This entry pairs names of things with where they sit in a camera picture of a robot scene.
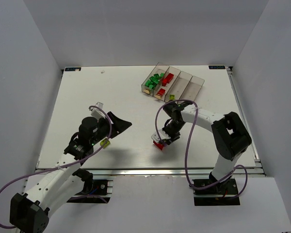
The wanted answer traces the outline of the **lime yellow brick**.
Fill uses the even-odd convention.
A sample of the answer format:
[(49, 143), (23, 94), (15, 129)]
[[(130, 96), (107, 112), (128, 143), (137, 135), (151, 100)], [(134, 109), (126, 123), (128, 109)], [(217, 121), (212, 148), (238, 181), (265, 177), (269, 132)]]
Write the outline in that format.
[(101, 146), (103, 149), (105, 149), (105, 148), (108, 147), (109, 145), (110, 145), (110, 141), (109, 141), (107, 138), (103, 139), (103, 140), (100, 142), (100, 146)]

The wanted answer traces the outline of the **small lime piece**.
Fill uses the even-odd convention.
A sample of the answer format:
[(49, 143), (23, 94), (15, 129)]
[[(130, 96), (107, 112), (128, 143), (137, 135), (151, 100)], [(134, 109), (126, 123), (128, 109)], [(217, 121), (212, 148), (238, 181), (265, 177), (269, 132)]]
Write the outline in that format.
[(175, 100), (175, 95), (170, 94), (170, 95), (169, 95), (169, 100)]

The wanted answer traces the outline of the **red brick with green top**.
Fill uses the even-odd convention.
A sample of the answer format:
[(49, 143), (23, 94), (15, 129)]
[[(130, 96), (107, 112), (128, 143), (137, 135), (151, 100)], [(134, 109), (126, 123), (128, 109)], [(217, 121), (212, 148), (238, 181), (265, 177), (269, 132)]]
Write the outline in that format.
[(163, 88), (161, 88), (161, 89), (157, 92), (157, 95), (158, 95), (159, 97), (162, 97), (162, 96), (165, 94), (165, 92), (166, 92), (166, 90), (163, 89)]

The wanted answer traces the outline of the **green long brick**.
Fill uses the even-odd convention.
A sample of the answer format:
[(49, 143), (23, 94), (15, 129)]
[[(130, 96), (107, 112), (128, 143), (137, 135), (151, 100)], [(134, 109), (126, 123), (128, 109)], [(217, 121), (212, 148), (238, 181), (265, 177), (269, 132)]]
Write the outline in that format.
[(159, 83), (160, 79), (161, 79), (160, 76), (158, 76), (157, 74), (150, 77), (150, 80), (153, 83)]

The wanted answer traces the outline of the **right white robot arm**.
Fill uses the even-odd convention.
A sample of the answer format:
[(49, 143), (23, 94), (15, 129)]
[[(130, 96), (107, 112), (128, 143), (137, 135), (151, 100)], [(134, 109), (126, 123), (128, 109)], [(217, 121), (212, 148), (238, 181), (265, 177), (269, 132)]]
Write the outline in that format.
[(180, 130), (186, 123), (212, 133), (219, 153), (209, 175), (209, 179), (215, 184), (223, 183), (232, 176), (236, 162), (252, 144), (249, 132), (235, 112), (213, 113), (197, 107), (194, 101), (185, 99), (171, 100), (160, 109), (165, 111), (169, 120), (162, 129), (155, 128), (151, 138), (161, 150), (180, 138)]

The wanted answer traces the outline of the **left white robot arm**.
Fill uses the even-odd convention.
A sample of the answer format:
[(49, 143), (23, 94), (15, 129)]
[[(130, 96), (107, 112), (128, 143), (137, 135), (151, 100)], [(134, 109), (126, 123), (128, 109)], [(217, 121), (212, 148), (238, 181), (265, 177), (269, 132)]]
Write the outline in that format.
[(15, 194), (10, 202), (10, 223), (24, 233), (42, 233), (55, 211), (76, 194), (89, 194), (93, 189), (93, 175), (81, 166), (85, 157), (94, 152), (94, 145), (114, 138), (132, 123), (116, 117), (88, 116), (71, 136), (57, 167), (48, 172), (24, 194)]

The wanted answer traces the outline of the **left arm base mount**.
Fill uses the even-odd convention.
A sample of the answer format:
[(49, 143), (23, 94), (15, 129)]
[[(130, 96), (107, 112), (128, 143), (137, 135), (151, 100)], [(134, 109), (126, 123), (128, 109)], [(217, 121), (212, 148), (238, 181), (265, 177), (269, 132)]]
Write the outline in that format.
[(113, 181), (103, 178), (94, 178), (87, 170), (78, 169), (73, 173), (83, 182), (82, 191), (71, 197), (68, 203), (105, 203), (110, 201)]

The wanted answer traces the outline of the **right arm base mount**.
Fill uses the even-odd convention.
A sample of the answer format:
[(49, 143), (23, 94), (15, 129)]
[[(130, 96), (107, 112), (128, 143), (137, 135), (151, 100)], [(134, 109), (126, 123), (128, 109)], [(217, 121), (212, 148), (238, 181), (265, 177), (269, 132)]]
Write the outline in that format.
[(224, 182), (208, 189), (194, 190), (195, 206), (239, 206), (238, 187), (235, 179)]

